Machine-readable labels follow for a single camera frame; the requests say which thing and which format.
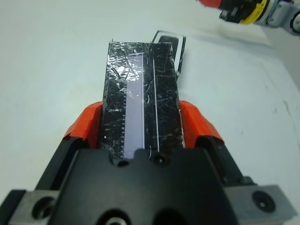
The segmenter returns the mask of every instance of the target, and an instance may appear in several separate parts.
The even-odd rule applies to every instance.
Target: white background
[[[102,100],[108,42],[166,30],[187,36],[180,99],[244,175],[279,184],[300,212],[300,94],[260,27],[218,15],[193,0],[1,0],[0,201],[34,189],[67,128]]]

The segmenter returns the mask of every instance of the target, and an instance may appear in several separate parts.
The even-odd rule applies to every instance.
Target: white line
[[[144,53],[142,53],[142,72],[141,72],[141,80],[142,80],[142,148],[145,148],[145,122],[144,122]]]
[[[154,78],[154,97],[155,97],[156,132],[157,132],[157,151],[159,152],[159,140],[158,140],[158,104],[157,104],[157,101],[156,101],[156,79],[155,79],[154,59],[153,59],[153,78]]]

